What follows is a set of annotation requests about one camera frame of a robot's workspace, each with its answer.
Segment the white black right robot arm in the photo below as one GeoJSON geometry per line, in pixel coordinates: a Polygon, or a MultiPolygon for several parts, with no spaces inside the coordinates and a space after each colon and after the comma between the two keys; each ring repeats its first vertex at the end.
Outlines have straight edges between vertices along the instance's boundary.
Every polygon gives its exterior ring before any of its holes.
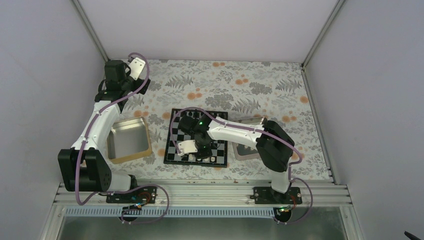
{"type": "Polygon", "coordinates": [[[184,115],[178,122],[178,130],[190,135],[174,146],[179,156],[193,155],[198,159],[212,156],[213,141],[227,141],[256,150],[265,167],[271,171],[271,198],[278,204],[290,197],[290,159],[295,152],[295,143],[275,122],[244,124],[229,121],[209,114],[198,120],[184,115]]]}

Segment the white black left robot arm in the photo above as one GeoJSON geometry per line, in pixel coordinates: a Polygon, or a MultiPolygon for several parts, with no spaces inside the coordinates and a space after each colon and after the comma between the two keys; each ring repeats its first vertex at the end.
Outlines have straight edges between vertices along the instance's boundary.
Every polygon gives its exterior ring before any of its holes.
{"type": "Polygon", "coordinates": [[[133,177],[112,173],[101,148],[106,145],[113,124],[122,113],[130,93],[145,94],[150,79],[141,79],[146,61],[132,57],[129,62],[109,60],[104,65],[105,78],[99,84],[91,117],[71,148],[61,149],[58,163],[67,191],[119,192],[131,203],[139,197],[133,177]]]}

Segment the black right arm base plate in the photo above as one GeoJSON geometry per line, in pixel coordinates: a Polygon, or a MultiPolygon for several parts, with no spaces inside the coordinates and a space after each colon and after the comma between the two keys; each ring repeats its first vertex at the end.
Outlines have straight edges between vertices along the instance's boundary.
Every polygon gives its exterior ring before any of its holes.
{"type": "Polygon", "coordinates": [[[302,194],[299,187],[290,187],[286,193],[273,190],[270,186],[254,187],[250,199],[256,205],[292,205],[302,204],[302,194]]]}

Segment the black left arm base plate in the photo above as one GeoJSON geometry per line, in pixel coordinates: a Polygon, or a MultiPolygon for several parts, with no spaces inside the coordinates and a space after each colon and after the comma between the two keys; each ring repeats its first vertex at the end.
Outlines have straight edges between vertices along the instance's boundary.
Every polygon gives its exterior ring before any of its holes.
{"type": "Polygon", "coordinates": [[[130,193],[114,193],[106,197],[106,203],[108,204],[154,204],[156,201],[157,187],[147,186],[135,190],[130,193]]]}

